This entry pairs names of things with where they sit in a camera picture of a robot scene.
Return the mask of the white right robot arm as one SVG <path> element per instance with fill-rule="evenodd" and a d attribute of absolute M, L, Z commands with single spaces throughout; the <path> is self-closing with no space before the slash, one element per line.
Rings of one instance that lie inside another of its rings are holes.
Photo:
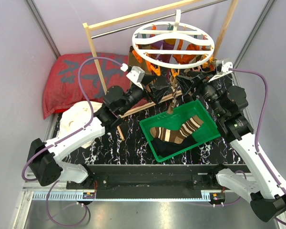
<path fill-rule="evenodd" d="M 244 88 L 232 85 L 222 90 L 216 87 L 214 79 L 210 74 L 199 72 L 177 76 L 183 95 L 198 94 L 212 108 L 220 135 L 240 155 L 255 181 L 218 165 L 208 172 L 207 184 L 212 189 L 225 187 L 235 192 L 263 222 L 276 219 L 286 211 L 286 180 L 256 141 L 257 132 L 243 115 L 248 106 Z"/>

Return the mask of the white round clip hanger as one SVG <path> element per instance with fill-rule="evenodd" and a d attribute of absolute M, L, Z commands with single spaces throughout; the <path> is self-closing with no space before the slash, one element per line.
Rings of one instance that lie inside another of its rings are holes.
<path fill-rule="evenodd" d="M 139 27 L 132 36 L 133 54 L 138 62 L 171 69 L 205 66 L 213 60 L 215 43 L 205 31 L 181 22 L 159 21 Z"/>

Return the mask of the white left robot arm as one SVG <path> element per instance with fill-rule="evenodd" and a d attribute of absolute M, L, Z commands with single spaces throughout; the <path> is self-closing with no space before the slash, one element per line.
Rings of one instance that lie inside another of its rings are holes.
<path fill-rule="evenodd" d="M 168 83 L 157 80 L 138 87 L 132 84 L 124 91 L 119 86 L 108 89 L 101 108 L 93 113 L 88 123 L 63 137 L 56 137 L 47 142 L 37 138 L 32 141 L 26 166 L 31 169 L 35 180 L 44 187 L 56 181 L 71 181 L 84 189 L 93 185 L 91 171 L 82 164 L 69 164 L 63 159 L 90 140 L 103 136 L 119 126 L 121 116 L 139 101 L 145 98 L 158 104 L 169 90 Z"/>

